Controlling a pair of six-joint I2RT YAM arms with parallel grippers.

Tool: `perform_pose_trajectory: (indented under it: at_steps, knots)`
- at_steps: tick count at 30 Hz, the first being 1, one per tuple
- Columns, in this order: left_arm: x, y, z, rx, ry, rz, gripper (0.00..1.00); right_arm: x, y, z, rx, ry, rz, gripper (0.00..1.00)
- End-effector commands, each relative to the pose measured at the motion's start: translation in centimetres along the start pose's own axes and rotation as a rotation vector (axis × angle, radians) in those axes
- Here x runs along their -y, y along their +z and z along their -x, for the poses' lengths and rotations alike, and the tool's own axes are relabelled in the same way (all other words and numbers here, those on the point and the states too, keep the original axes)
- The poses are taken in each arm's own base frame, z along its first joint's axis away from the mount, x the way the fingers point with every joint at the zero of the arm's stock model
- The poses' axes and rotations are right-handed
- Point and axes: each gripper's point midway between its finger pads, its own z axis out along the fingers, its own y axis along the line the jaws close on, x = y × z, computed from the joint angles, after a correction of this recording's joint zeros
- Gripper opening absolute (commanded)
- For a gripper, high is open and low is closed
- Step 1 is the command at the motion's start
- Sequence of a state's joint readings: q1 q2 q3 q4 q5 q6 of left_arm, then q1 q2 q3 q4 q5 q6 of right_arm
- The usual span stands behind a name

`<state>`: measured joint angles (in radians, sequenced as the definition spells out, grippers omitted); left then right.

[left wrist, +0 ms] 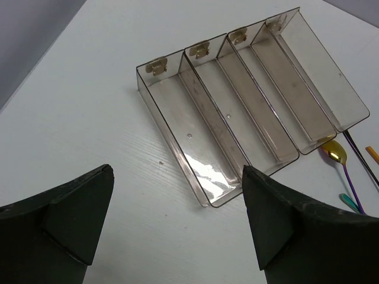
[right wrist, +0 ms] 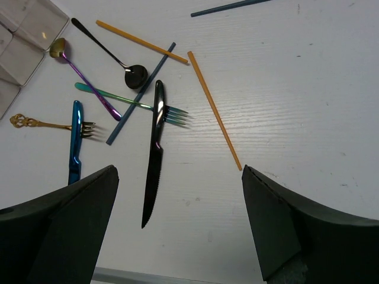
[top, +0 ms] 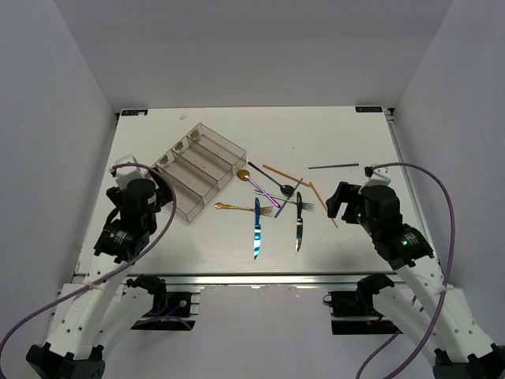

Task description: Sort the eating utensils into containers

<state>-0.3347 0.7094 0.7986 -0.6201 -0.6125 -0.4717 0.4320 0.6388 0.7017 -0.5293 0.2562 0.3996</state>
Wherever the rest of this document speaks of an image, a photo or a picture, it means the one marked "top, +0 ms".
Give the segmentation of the black knife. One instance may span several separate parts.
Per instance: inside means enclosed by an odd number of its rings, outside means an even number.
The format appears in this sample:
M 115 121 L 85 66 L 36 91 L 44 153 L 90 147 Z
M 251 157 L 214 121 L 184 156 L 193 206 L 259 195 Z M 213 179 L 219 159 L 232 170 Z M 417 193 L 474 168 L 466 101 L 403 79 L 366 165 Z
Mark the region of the black knife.
M 303 201 L 300 192 L 297 192 L 296 205 L 297 205 L 296 252 L 298 252 L 301 248 L 303 238 L 303 218 L 302 218 Z

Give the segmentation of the black spoon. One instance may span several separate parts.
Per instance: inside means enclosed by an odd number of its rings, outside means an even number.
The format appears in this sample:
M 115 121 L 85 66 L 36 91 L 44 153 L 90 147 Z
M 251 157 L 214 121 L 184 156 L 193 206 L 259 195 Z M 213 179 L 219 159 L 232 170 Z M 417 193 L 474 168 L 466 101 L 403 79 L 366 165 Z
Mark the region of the black spoon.
M 285 197 L 291 197 L 294 192 L 295 192 L 295 188 L 293 188 L 292 186 L 289 186 L 289 185 L 283 185 L 281 183 L 279 183 L 278 181 L 276 181 L 274 178 L 272 178 L 269 174 L 265 173 L 263 170 L 261 170 L 258 166 L 256 166 L 255 164 L 253 164 L 252 162 L 248 162 L 248 165 L 253 168 L 254 170 L 258 171 L 259 173 L 261 173 L 263 176 L 265 176 L 266 178 L 268 178 L 270 181 L 272 181 L 274 184 L 277 185 L 277 187 L 279 187 L 281 193 L 285 196 Z

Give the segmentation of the blue knife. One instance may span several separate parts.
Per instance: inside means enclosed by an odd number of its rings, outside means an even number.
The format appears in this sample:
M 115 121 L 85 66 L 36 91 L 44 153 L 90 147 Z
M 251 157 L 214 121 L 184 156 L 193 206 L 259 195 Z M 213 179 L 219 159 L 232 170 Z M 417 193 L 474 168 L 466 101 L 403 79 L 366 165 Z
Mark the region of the blue knife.
M 261 247 L 261 225 L 260 225 L 260 200 L 255 198 L 255 227 L 254 227 L 254 243 L 253 243 L 253 259 L 256 260 L 260 254 Z

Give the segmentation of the gold bowl rainbow spoon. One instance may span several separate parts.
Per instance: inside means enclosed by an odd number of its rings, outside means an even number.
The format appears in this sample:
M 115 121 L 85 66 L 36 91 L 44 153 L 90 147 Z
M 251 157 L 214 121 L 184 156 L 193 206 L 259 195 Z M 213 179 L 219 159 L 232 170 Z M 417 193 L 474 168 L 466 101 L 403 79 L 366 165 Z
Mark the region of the gold bowl rainbow spoon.
M 237 172 L 237 177 L 243 181 L 251 184 L 256 190 L 258 190 L 262 195 L 264 195 L 276 208 L 280 208 L 281 205 L 274 199 L 271 195 L 269 195 L 255 180 L 250 176 L 249 171 L 242 169 Z

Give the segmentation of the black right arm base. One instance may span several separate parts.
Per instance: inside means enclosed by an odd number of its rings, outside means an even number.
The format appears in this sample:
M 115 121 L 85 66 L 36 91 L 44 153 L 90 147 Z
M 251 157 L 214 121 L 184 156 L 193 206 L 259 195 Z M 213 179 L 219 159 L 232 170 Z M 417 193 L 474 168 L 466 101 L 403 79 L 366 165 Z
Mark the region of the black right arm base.
M 330 291 L 323 304 L 330 308 L 331 331 L 335 336 L 393 335 L 398 328 L 372 304 L 372 296 L 395 283 L 376 273 L 359 280 L 352 291 Z

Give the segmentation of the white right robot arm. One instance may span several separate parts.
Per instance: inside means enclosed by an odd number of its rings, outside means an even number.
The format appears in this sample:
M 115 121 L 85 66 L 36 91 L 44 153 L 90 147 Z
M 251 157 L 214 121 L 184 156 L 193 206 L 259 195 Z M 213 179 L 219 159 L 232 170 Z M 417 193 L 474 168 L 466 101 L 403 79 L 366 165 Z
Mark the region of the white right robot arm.
M 388 186 L 357 186 L 340 182 L 327 199 L 327 214 L 359 224 L 375 251 L 409 286 L 421 304 L 417 309 L 384 274 L 370 275 L 357 284 L 357 308 L 380 313 L 423 355 L 436 378 L 502 378 L 504 348 L 497 345 L 461 303 L 458 292 L 444 284 L 438 259 L 423 234 L 404 223 L 400 201 Z

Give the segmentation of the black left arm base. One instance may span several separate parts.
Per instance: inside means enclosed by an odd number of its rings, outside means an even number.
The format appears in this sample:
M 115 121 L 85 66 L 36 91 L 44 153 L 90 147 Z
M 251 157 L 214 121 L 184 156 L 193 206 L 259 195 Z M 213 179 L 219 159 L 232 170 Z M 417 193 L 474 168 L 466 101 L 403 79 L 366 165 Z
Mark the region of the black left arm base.
M 190 331 L 195 325 L 195 321 L 189 320 L 193 315 L 193 293 L 168 291 L 165 280 L 151 275 L 127 279 L 126 286 L 146 290 L 151 299 L 151 309 L 132 326 L 132 330 Z

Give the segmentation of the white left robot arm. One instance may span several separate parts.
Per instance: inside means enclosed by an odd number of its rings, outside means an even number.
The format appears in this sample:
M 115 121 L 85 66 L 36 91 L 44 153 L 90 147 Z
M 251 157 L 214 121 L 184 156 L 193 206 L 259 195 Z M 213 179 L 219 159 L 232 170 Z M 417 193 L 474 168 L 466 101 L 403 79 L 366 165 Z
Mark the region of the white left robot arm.
M 26 361 L 41 378 L 101 378 L 106 360 L 122 337 L 145 314 L 166 308 L 166 284 L 157 276 L 128 280 L 126 296 L 111 303 L 133 266 L 166 234 L 156 216 L 175 206 L 174 187 L 154 168 L 117 163 L 111 168 L 116 186 L 107 190 L 114 204 L 95 243 L 86 281 L 73 293 L 67 314 L 41 345 L 32 345 Z

